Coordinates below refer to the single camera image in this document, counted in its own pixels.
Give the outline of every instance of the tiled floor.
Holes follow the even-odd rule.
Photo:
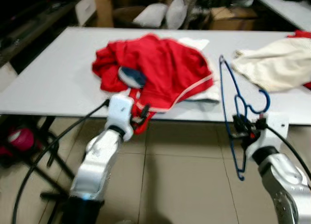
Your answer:
[[[57,119],[59,134],[75,119]],[[104,121],[89,120],[62,141],[60,155],[77,171],[86,144]],[[311,166],[311,128],[291,127],[289,140]],[[285,149],[291,158],[292,154]],[[238,151],[239,161],[242,152]],[[54,163],[42,168],[65,188],[66,174]],[[27,171],[24,165],[0,169],[0,223],[9,224],[17,190]],[[18,210],[18,224],[46,224],[53,202],[39,194],[51,187],[36,174],[26,186]],[[58,212],[54,224],[60,223]],[[152,122],[148,131],[124,144],[113,168],[105,206],[97,224],[132,220],[139,224],[277,224],[274,207],[264,190],[257,166],[249,163],[246,180],[235,174],[222,125]]]

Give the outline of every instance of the cardboard box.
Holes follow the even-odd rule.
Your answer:
[[[241,7],[212,8],[209,30],[251,31],[258,18],[253,9]]]
[[[95,0],[97,11],[97,27],[113,27],[112,1]]]

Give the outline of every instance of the pillow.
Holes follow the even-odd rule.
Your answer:
[[[167,5],[162,3],[148,5],[147,8],[133,20],[133,22],[142,27],[159,28],[167,9]]]
[[[184,0],[173,0],[166,13],[167,28],[177,30],[184,23],[186,16],[187,7]]]

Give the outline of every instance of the cable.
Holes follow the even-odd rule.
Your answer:
[[[291,152],[295,155],[295,157],[298,159],[298,161],[300,162],[300,164],[302,165],[303,169],[305,170],[305,172],[307,173],[309,179],[311,180],[311,172],[309,170],[309,168],[307,167],[307,165],[305,164],[305,162],[302,160],[302,158],[300,157],[300,155],[297,153],[297,151],[294,149],[294,147],[284,138],[280,135],[280,133],[278,133],[276,130],[274,130],[273,128],[269,127],[268,125],[266,125],[266,128],[269,129],[271,132],[273,132],[275,135],[277,135],[278,138],[280,138],[284,144],[291,150]]]
[[[54,146],[55,143],[57,143],[61,138],[63,138],[69,131],[71,131],[75,126],[79,125],[80,123],[82,123],[83,121],[85,121],[86,119],[88,119],[89,117],[91,117],[95,112],[97,112],[99,109],[101,109],[104,106],[108,106],[109,105],[109,99],[105,100],[99,107],[97,107],[96,109],[94,109],[93,111],[91,111],[90,113],[88,113],[86,116],[80,118],[77,122],[73,123],[71,126],[69,126],[65,131],[63,131],[49,146],[47,146],[37,157],[37,159],[34,162],[34,166],[30,167],[22,184],[20,185],[19,191],[17,193],[17,197],[15,200],[15,204],[14,204],[14,209],[13,209],[13,214],[12,214],[12,224],[16,224],[16,220],[17,220],[17,210],[18,210],[18,205],[20,202],[20,198],[22,196],[22,193],[25,189],[26,183],[30,177],[30,175],[32,174],[32,172],[35,169],[35,166],[40,162],[40,160],[43,158],[43,156]]]

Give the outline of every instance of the white cabinet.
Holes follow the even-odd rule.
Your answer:
[[[75,9],[79,25],[83,26],[96,11],[95,0],[81,0]]]

